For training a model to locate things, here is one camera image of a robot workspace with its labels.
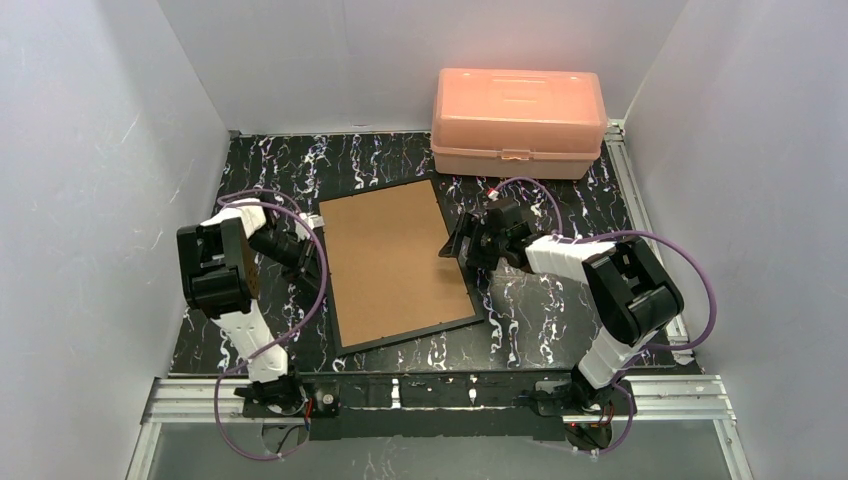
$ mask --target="plastic box lid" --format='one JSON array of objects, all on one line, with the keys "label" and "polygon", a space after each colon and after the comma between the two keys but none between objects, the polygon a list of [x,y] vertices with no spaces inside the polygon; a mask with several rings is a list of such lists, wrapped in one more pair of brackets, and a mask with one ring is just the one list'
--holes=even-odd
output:
[{"label": "plastic box lid", "polygon": [[594,73],[446,68],[431,146],[447,155],[594,159],[606,127]]}]

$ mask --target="cable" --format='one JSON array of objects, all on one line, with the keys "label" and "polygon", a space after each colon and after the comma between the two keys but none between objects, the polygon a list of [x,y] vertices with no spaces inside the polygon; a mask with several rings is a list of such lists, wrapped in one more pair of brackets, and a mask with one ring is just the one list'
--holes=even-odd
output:
[{"label": "cable", "polygon": [[622,387],[618,383],[612,384],[612,388],[618,390],[622,395],[624,395],[627,398],[627,405],[629,407],[628,412],[627,412],[627,425],[624,426],[624,431],[621,432],[621,435],[619,435],[618,438],[614,442],[612,442],[612,444],[609,447],[602,448],[602,449],[597,450],[595,452],[598,455],[604,455],[604,454],[610,453],[613,450],[615,450],[616,448],[618,448],[619,445],[624,443],[624,439],[627,438],[627,434],[630,433],[630,427],[633,426],[633,413],[636,410],[636,406],[633,405],[633,396],[630,395],[630,392],[628,392],[626,388]]},{"label": "cable", "polygon": [[611,240],[618,237],[625,237],[628,235],[636,235],[640,237],[650,238],[651,240],[657,241],[666,247],[677,252],[684,260],[689,262],[689,265],[692,265],[692,268],[695,270],[695,273],[701,278],[701,283],[704,284],[704,290],[707,292],[707,302],[709,303],[710,313],[707,317],[707,326],[704,328],[704,331],[701,332],[701,335],[698,336],[695,340],[683,344],[683,345],[660,345],[658,343],[649,343],[646,344],[644,348],[650,348],[653,350],[667,350],[667,351],[680,351],[680,350],[691,350],[698,345],[704,343],[704,340],[710,336],[715,328],[716,323],[716,315],[718,314],[718,307],[716,305],[715,298],[715,290],[713,289],[713,284],[710,282],[709,277],[707,277],[707,272],[704,271],[704,267],[695,260],[692,255],[689,254],[686,250],[683,249],[680,245],[672,242],[671,240],[657,235],[652,232],[645,232],[642,230],[622,230],[620,232],[611,232],[611,233],[602,233],[600,235],[595,235],[594,237],[587,237],[575,240],[575,243],[590,243],[590,242],[602,242],[605,240]]},{"label": "cable", "polygon": [[234,200],[239,200],[239,199],[244,198],[244,197],[252,197],[253,195],[255,195],[257,193],[273,193],[274,195],[276,195],[278,197],[282,197],[285,201],[289,202],[292,205],[292,207],[294,207],[295,212],[303,213],[303,210],[301,210],[300,205],[298,205],[297,202],[294,201],[293,198],[291,198],[290,196],[286,195],[285,193],[283,193],[279,190],[273,190],[273,189],[270,189],[270,188],[258,188],[258,187],[256,187],[256,188],[251,188],[249,190],[242,190],[240,192],[228,193],[226,195],[221,195],[220,197],[218,197],[216,202],[221,207],[224,207],[226,204],[232,203]]},{"label": "cable", "polygon": [[285,445],[286,440],[288,440],[288,439],[289,439],[289,435],[291,435],[291,432],[293,432],[293,431],[295,431],[295,430],[297,430],[297,429],[299,429],[299,428],[302,428],[302,427],[303,427],[303,425],[295,425],[295,426],[291,427],[291,428],[290,428],[290,429],[286,432],[286,434],[285,434],[285,435],[283,435],[283,439],[280,441],[280,446],[278,446],[278,447],[277,447],[277,451],[276,451],[275,453],[276,453],[276,454],[278,454],[278,455],[280,455],[280,451],[283,449],[283,445]]},{"label": "cable", "polygon": [[306,414],[303,415],[303,426],[306,428],[306,431],[309,431],[309,416],[312,415],[312,407],[315,404],[315,399],[309,399],[309,406],[306,407]]},{"label": "cable", "polygon": [[[259,190],[264,190],[264,189],[254,189],[252,191],[255,192],[255,191],[259,191]],[[245,194],[245,193],[244,192],[236,192],[236,193],[227,195],[226,197],[232,198],[233,196],[237,196],[237,195],[241,195],[241,194]],[[327,270],[327,255],[324,252],[324,247],[321,245],[321,241],[318,239],[318,236],[315,234],[315,232],[312,231],[312,228],[310,228],[309,225],[305,221],[303,221],[303,219],[301,219],[296,213],[292,212],[291,210],[283,208],[279,205],[274,205],[273,203],[260,202],[260,201],[239,203],[237,205],[233,205],[233,204],[230,204],[230,203],[224,203],[222,205],[222,209],[223,208],[239,208],[239,207],[264,207],[264,208],[269,208],[269,209],[274,210],[274,211],[276,211],[276,212],[278,212],[282,215],[285,215],[287,217],[292,218],[295,222],[300,224],[306,230],[306,232],[309,234],[309,238],[312,240],[312,243],[315,244],[315,251],[318,253],[319,263],[321,264],[321,284],[318,287],[318,296],[315,299],[315,303],[312,304],[312,308],[310,308],[309,311],[306,312],[306,315],[303,316],[303,319],[300,322],[298,322],[294,327],[292,327],[288,332],[286,332],[283,335],[276,338],[273,342],[259,348],[258,350],[256,350],[252,354],[250,354],[250,356],[248,356],[246,360],[239,362],[239,364],[236,365],[233,368],[230,368],[228,370],[224,370],[221,373],[221,375],[218,376],[218,379],[215,381],[215,392],[214,392],[214,396],[213,396],[213,399],[212,399],[213,400],[212,403],[213,403],[213,407],[214,407],[214,411],[215,411],[215,425],[218,427],[218,432],[221,434],[221,437],[224,439],[224,442],[226,442],[226,444],[234,452],[238,453],[239,455],[241,455],[245,458],[248,458],[248,459],[251,459],[251,460],[257,460],[257,461],[273,461],[273,460],[277,460],[279,458],[282,458],[286,455],[290,455],[290,454],[294,453],[303,444],[300,444],[300,445],[298,445],[298,446],[296,446],[296,447],[294,447],[291,450],[288,450],[286,452],[277,453],[275,455],[255,455],[255,454],[252,454],[250,452],[246,452],[246,451],[242,450],[241,448],[239,448],[239,446],[236,445],[233,442],[233,440],[229,437],[229,435],[227,435],[227,431],[224,428],[224,424],[221,422],[221,413],[220,413],[220,409],[219,409],[219,405],[218,405],[219,398],[220,398],[220,391],[221,391],[221,382],[228,375],[236,373],[239,370],[241,370],[242,368],[244,368],[245,366],[247,366],[250,363],[251,360],[253,360],[257,356],[261,355],[262,353],[268,351],[268,349],[272,348],[275,345],[282,345],[285,342],[287,342],[292,337],[292,335],[294,335],[295,333],[297,333],[298,330],[303,328],[303,326],[306,325],[306,323],[312,318],[312,316],[315,315],[315,313],[318,311],[318,309],[321,308],[321,303],[324,300],[324,294],[326,293],[326,290],[327,290],[327,276],[328,276],[327,275],[327,271],[328,271]]]},{"label": "cable", "polygon": [[609,418],[607,419],[606,422],[601,424],[601,426],[605,427],[605,426],[609,425],[610,423],[612,423],[613,417],[615,417],[615,405],[612,403],[612,401],[610,401],[610,416],[609,416]]},{"label": "cable", "polygon": [[562,214],[559,212],[559,206],[556,203],[556,199],[554,199],[554,196],[551,194],[551,192],[548,191],[548,189],[545,188],[544,185],[539,183],[538,180],[534,180],[530,177],[512,177],[510,179],[504,180],[503,182],[495,185],[494,189],[500,190],[501,188],[505,187],[506,185],[509,185],[510,183],[514,183],[514,182],[527,182],[527,183],[531,183],[531,184],[539,187],[539,190],[541,190],[542,193],[544,193],[545,196],[548,197],[548,201],[551,202],[551,205],[553,205],[553,207],[554,207],[554,212],[556,212],[557,229],[553,233],[562,233]]}]

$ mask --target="metal bracket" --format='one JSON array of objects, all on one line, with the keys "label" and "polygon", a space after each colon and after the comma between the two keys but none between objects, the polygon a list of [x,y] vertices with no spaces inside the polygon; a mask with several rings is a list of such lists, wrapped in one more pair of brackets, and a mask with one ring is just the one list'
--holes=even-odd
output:
[{"label": "metal bracket", "polygon": [[713,424],[715,424],[718,433],[718,441],[727,462],[727,469],[730,471],[730,478],[732,480],[753,480],[754,475],[751,473],[751,467],[748,466],[745,450],[742,449],[742,442],[736,432],[736,421],[713,420]]},{"label": "metal bracket", "polygon": [[135,444],[130,468],[127,470],[127,480],[147,480],[153,457],[156,454],[156,444],[162,433],[161,423],[142,423],[138,441]]}]

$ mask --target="metal frame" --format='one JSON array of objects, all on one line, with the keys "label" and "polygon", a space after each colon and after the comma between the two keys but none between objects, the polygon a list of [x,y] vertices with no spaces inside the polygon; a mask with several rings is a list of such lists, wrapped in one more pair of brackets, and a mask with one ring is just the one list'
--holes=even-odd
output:
[{"label": "metal frame", "polygon": [[[604,141],[610,153],[613,168],[621,187],[621,193],[630,213],[634,228],[651,230],[651,223],[640,200],[639,189],[633,179],[630,158],[624,145],[623,129],[612,121]],[[659,256],[653,242],[652,248]],[[666,327],[672,343],[689,341],[682,318],[674,318]],[[692,352],[675,352],[675,359],[682,364],[693,360]],[[736,431],[736,414],[728,399],[724,384],[718,375],[629,375],[633,386],[634,401],[638,413],[637,421],[658,420],[712,420],[721,449],[733,480],[752,480],[751,470]],[[243,399],[233,393],[234,387],[246,383],[244,379],[226,379],[219,394],[219,412],[224,423],[300,423],[297,418],[255,419],[242,416]],[[142,419],[142,428],[136,444],[129,470],[128,480],[146,480],[151,470],[165,423],[214,423],[213,394],[214,379],[171,378],[157,380],[153,385],[147,409]],[[390,409],[403,409],[400,391],[393,395]],[[486,407],[464,407],[482,410]],[[586,421],[586,416],[563,416],[563,422]],[[626,415],[618,415],[616,421],[625,421]]]},{"label": "metal frame", "polygon": [[[736,414],[718,375],[631,375],[627,377],[633,387],[637,413],[634,420],[728,420],[735,421]],[[218,409],[223,423],[299,424],[299,418],[244,418],[243,398],[233,393],[235,387],[244,386],[245,379],[225,379],[221,383]],[[214,379],[157,380],[144,414],[146,424],[155,423],[214,423],[212,397]],[[404,407],[402,392],[391,407],[383,410],[416,410]],[[462,410],[491,410],[508,407],[458,407]],[[566,415],[564,422],[583,422],[588,415]],[[615,420],[626,420],[618,415]]]}]

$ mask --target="orange plastic box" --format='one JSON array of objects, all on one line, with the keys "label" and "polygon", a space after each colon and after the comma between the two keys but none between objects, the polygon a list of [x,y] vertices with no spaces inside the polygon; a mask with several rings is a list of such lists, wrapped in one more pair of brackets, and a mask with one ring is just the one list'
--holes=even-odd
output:
[{"label": "orange plastic box", "polygon": [[446,68],[431,147],[441,173],[579,179],[606,128],[594,73]]}]

